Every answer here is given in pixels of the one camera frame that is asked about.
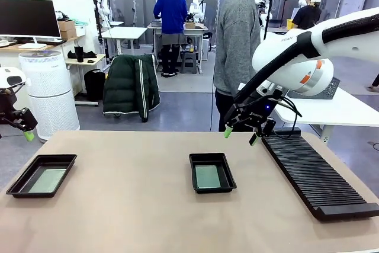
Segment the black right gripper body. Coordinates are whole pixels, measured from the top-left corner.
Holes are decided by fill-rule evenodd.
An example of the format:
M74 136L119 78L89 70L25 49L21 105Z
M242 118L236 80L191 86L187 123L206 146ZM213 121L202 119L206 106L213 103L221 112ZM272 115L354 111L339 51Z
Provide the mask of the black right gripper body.
M240 107L240 114L236 127L238 129L252 129L266 123L267 118L271 115L277 101L270 97L261 97Z

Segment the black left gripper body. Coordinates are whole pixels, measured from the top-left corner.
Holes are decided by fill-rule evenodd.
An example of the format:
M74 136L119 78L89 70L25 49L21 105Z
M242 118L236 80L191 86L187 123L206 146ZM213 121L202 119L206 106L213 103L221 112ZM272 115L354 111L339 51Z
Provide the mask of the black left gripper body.
M17 97L12 88L1 88L0 95L1 117L15 117L16 109L13 107Z

